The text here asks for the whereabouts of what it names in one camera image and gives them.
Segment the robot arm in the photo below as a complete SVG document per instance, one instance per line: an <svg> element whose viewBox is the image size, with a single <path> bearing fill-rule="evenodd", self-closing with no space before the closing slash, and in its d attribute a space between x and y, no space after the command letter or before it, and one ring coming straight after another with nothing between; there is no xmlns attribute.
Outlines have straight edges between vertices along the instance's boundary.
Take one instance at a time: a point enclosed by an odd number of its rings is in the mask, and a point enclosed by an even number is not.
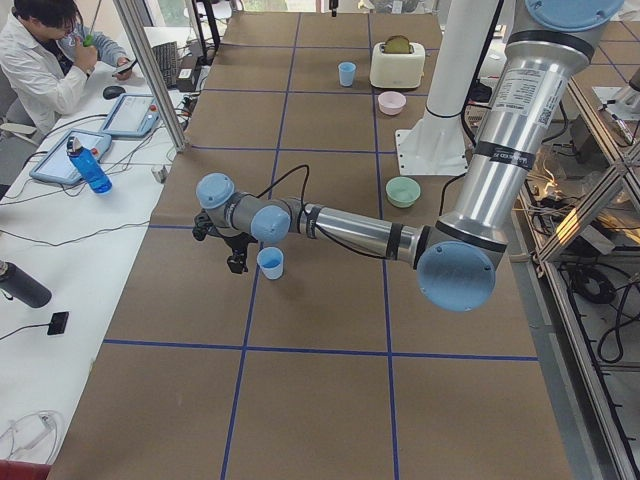
<svg viewBox="0 0 640 480"><path fill-rule="evenodd" d="M396 143L406 174L462 178L454 208L433 226L412 228L302 198L264 200L212 173L196 188L201 211L194 237L222 239L235 273L245 270L252 243L274 245L290 233L324 237L364 256L411 265L421 293L443 309L478 308L494 290L507 246L503 224L568 82L590 64L606 24L620 9L618 1L517 2L504 68L474 147L466 151L458 121L500 5L450 5L424 115L413 128L399 131Z"/></svg>

